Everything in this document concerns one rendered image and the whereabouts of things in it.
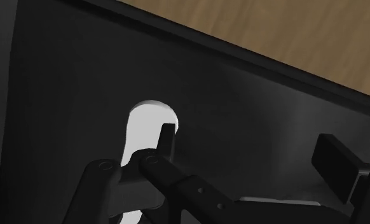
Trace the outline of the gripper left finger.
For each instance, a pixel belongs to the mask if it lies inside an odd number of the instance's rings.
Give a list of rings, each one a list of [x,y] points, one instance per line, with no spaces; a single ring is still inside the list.
[[[126,166],[109,159],[90,162],[62,224],[129,224],[131,212],[151,224],[181,224],[183,211],[200,224],[235,224],[231,199],[170,162],[174,140],[174,124],[165,123],[157,148],[136,151]]]

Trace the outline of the black table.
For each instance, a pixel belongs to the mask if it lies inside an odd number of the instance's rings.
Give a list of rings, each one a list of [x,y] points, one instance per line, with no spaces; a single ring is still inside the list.
[[[61,224],[145,100],[178,117],[175,165],[232,199],[318,184],[321,133],[370,163],[370,96],[115,0],[18,0],[0,224]]]

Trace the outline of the white rounded object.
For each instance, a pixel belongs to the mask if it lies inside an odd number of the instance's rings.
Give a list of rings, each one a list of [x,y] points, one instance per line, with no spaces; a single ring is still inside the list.
[[[110,224],[138,224],[143,209],[156,209],[165,200],[139,172],[139,150],[158,150],[168,161],[174,159],[174,139],[178,118],[170,106],[160,101],[142,101],[131,110],[127,122],[126,143],[121,158],[123,168],[113,202],[125,210]]]

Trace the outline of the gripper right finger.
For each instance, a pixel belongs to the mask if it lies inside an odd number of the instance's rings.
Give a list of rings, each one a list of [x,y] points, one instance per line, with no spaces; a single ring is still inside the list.
[[[312,165],[343,204],[351,204],[350,224],[370,224],[370,164],[332,134],[320,134]]]

